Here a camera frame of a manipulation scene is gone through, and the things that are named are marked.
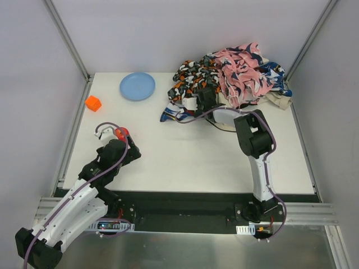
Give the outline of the orange black camouflage cloth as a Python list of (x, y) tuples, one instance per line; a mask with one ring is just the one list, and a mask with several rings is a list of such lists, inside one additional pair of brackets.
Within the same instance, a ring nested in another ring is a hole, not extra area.
[(190, 98), (199, 90), (207, 87), (214, 90), (216, 94), (221, 92), (219, 70), (216, 67), (213, 54), (207, 54), (199, 61), (184, 61), (173, 75), (172, 80), (174, 86), (167, 92), (171, 103), (178, 103), (183, 98)]

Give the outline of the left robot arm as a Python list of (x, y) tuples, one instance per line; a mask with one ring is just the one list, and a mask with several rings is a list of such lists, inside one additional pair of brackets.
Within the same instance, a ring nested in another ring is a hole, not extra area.
[(16, 233), (16, 248), (24, 268), (55, 268), (71, 243), (91, 224), (104, 216), (116, 216), (119, 198), (106, 186), (121, 167), (141, 154), (125, 128), (104, 129), (98, 136), (102, 147), (82, 168), (66, 195), (31, 229), (21, 228)]

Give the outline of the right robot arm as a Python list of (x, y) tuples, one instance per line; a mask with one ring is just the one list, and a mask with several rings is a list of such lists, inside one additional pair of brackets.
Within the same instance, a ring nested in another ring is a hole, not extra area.
[(215, 123), (233, 127), (242, 152), (248, 157), (253, 178), (253, 201), (241, 210), (243, 219), (259, 223), (278, 202), (271, 188), (269, 155), (275, 150), (273, 133), (261, 110), (243, 112), (217, 102), (214, 90), (204, 88), (197, 93), (195, 117), (206, 114)]

